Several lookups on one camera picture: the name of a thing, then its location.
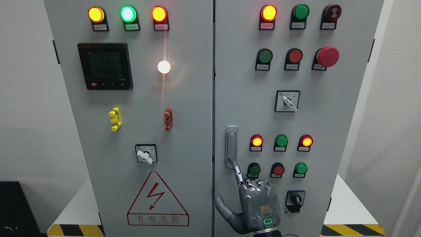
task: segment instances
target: illuminated indicator light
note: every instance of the illuminated indicator light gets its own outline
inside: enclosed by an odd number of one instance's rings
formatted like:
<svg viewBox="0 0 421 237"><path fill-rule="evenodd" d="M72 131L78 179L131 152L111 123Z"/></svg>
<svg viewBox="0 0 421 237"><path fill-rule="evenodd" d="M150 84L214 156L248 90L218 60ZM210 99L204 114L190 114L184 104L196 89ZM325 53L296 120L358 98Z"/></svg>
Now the illuminated indicator light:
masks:
<svg viewBox="0 0 421 237"><path fill-rule="evenodd" d="M137 13L136 10L132 6L124 6L120 10L121 19L125 22L133 22L136 17Z"/></svg>
<svg viewBox="0 0 421 237"><path fill-rule="evenodd" d="M260 173L260 168L258 166L253 166L250 169L250 174L251 175L258 175Z"/></svg>
<svg viewBox="0 0 421 237"><path fill-rule="evenodd" d="M262 143L263 143L263 139L261 137L255 137L251 141L251 144L253 144L253 146L261 146Z"/></svg>
<svg viewBox="0 0 421 237"><path fill-rule="evenodd" d="M162 74L167 74L171 70L171 64L168 61L160 61L158 63L158 71Z"/></svg>
<svg viewBox="0 0 421 237"><path fill-rule="evenodd" d="M301 144L306 147L311 146L313 144L313 139L311 137L305 137L301 140Z"/></svg>
<svg viewBox="0 0 421 237"><path fill-rule="evenodd" d="M266 5L262 8L261 17L263 20L270 22L276 18L278 11L274 5Z"/></svg>
<svg viewBox="0 0 421 237"><path fill-rule="evenodd" d="M104 20L105 14L102 8L98 6L93 6L89 8L88 16L92 22L99 23Z"/></svg>
<svg viewBox="0 0 421 237"><path fill-rule="evenodd" d="M164 22L168 18L167 9L163 6L155 6L152 8L152 19L156 22Z"/></svg>
<svg viewBox="0 0 421 237"><path fill-rule="evenodd" d="M307 165L304 164L304 163L298 163L295 166L295 171L300 175L305 174L307 172L307 170L308 170Z"/></svg>
<svg viewBox="0 0 421 237"><path fill-rule="evenodd" d="M263 221L263 223L265 224L265 225L269 225L269 224L272 224L272 219L271 218L269 218L269 219L265 219L264 221Z"/></svg>

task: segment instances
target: digital power meter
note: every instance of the digital power meter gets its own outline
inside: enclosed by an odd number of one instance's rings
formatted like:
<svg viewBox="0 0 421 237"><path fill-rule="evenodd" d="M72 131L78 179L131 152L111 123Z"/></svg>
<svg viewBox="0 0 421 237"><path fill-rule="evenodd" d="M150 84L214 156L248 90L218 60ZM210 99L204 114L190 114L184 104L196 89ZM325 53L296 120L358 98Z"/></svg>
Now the digital power meter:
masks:
<svg viewBox="0 0 421 237"><path fill-rule="evenodd" d="M133 80L127 43L79 43L88 90L131 90Z"/></svg>

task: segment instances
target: yellow indicator light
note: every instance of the yellow indicator light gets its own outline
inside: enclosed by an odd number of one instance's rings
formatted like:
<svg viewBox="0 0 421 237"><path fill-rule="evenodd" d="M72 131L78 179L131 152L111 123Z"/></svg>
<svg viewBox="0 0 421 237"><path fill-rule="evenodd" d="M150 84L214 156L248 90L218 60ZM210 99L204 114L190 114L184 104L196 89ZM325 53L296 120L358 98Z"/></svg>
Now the yellow indicator light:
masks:
<svg viewBox="0 0 421 237"><path fill-rule="evenodd" d="M164 22L168 18L167 9L163 6L155 6L152 8L152 19L156 22Z"/></svg>
<svg viewBox="0 0 421 237"><path fill-rule="evenodd" d="M256 137L251 143L253 144L253 146L260 146L263 143L263 139L261 139L260 137Z"/></svg>
<svg viewBox="0 0 421 237"><path fill-rule="evenodd" d="M104 20L105 14L101 7L93 6L89 8L88 16L92 22L99 23Z"/></svg>
<svg viewBox="0 0 421 237"><path fill-rule="evenodd" d="M162 74L167 74L171 70L171 64L168 61L160 61L158 63L158 71Z"/></svg>
<svg viewBox="0 0 421 237"><path fill-rule="evenodd" d="M274 5L266 5L262 8L261 16L263 20L270 22L275 19L277 13L278 11Z"/></svg>
<svg viewBox="0 0 421 237"><path fill-rule="evenodd" d="M306 137L301 142L303 146L311 146L313 144L313 139Z"/></svg>

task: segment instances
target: emergency stop button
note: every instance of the emergency stop button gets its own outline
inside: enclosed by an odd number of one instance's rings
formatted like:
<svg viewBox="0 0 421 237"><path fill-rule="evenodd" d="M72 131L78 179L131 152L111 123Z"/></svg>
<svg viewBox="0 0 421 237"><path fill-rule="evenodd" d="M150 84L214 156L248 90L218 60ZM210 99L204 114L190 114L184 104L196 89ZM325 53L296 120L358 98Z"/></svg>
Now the emergency stop button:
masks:
<svg viewBox="0 0 421 237"><path fill-rule="evenodd" d="M327 46L317 50L314 55L312 70L326 71L327 67L332 67L339 60L339 50L333 46Z"/></svg>

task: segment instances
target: warning sign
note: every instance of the warning sign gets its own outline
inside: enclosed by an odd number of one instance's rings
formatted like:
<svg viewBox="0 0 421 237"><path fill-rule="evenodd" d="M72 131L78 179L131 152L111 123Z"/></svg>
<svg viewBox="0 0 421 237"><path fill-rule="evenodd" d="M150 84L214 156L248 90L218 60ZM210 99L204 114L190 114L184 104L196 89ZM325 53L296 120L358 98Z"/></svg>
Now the warning sign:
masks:
<svg viewBox="0 0 421 237"><path fill-rule="evenodd" d="M189 214L156 171L151 171L129 211L131 226L189 226Z"/></svg>

